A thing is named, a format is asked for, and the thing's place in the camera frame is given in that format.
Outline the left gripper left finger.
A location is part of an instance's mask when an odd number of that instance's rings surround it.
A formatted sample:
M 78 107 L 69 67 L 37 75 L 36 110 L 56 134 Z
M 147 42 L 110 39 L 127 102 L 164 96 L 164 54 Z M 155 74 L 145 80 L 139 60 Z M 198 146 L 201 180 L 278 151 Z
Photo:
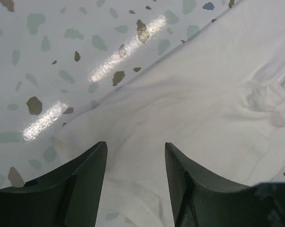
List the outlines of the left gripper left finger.
M 107 144 L 98 142 L 24 187 L 1 189 L 0 227 L 95 226 L 106 163 Z

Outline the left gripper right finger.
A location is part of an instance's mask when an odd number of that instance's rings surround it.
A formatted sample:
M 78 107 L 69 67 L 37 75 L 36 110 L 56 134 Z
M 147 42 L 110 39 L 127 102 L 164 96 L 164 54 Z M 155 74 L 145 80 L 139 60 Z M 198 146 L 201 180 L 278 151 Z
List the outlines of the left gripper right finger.
M 285 182 L 252 187 L 230 181 L 165 144 L 169 194 L 177 227 L 285 227 Z

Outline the white t shirt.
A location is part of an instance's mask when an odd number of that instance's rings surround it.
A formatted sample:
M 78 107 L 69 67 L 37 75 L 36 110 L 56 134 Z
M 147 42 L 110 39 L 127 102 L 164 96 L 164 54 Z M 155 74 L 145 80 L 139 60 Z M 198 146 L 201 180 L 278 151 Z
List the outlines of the white t shirt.
M 63 126 L 70 161 L 108 147 L 100 206 L 138 227 L 173 225 L 164 146 L 254 185 L 285 164 L 285 0 L 244 0 L 145 74 Z

